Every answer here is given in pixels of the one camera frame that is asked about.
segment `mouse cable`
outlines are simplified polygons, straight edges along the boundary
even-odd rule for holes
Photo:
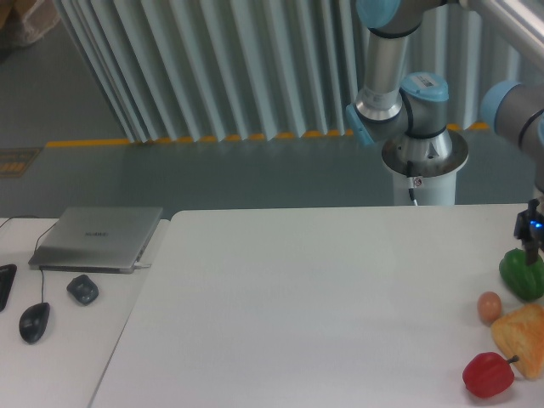
[[[34,253],[36,253],[37,251],[37,246],[38,244],[40,243],[40,240],[42,239],[42,237],[44,235],[46,235],[57,223],[54,223],[53,225],[51,225],[49,228],[47,228],[45,230],[45,232],[43,234],[41,234],[40,236],[37,237],[37,240],[36,240],[36,246],[34,246]],[[40,267],[40,272],[42,272],[42,303],[43,303],[43,287],[44,287],[44,284],[45,284],[45,277],[43,276],[43,269],[42,267]]]
[[[16,218],[39,218],[39,217],[37,217],[37,216],[35,216],[35,215],[17,215],[17,216],[15,216],[15,217],[10,217],[10,218],[6,219],[6,220],[2,223],[2,225],[0,225],[0,228],[2,228],[5,224],[7,224],[8,221],[11,221],[12,219],[16,219]]]

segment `blue joint cap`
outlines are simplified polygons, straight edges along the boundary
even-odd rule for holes
[[[502,101],[512,88],[518,85],[519,82],[515,81],[499,82],[485,94],[482,105],[480,106],[480,112],[482,119],[493,129],[493,132],[496,133],[496,114],[501,107]]]
[[[400,6],[400,0],[357,0],[357,14],[368,28],[389,24]]]
[[[538,125],[538,137],[541,140],[541,145],[544,146],[544,115],[541,116],[541,122]]]
[[[400,83],[400,87],[415,99],[429,102],[447,102],[448,82],[432,72],[414,72]]]
[[[346,119],[348,120],[349,127],[354,131],[354,136],[359,140],[359,143],[363,146],[374,144],[374,140],[371,138],[368,130],[366,130],[365,125],[360,120],[353,105],[348,105],[346,107]]]

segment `white table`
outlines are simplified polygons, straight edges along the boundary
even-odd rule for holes
[[[130,275],[89,274],[99,296],[81,306],[66,286],[81,273],[45,271],[47,329],[35,344],[20,337],[19,319],[41,301],[42,276],[29,269],[38,236],[54,219],[14,219],[0,229],[0,264],[16,264],[8,304],[0,312],[0,406],[88,406],[133,308],[147,269]],[[141,259],[151,263],[166,233],[161,221]]]
[[[497,351],[484,291],[524,206],[177,214],[93,407],[540,406],[482,403],[462,370]]]

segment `black keyboard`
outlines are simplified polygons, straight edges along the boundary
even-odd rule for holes
[[[6,303],[8,302],[11,285],[14,283],[15,272],[17,272],[15,265],[0,266],[0,312],[6,307]]]

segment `laptop logo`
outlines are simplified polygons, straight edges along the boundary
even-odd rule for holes
[[[109,232],[86,232],[85,236],[108,236]]]

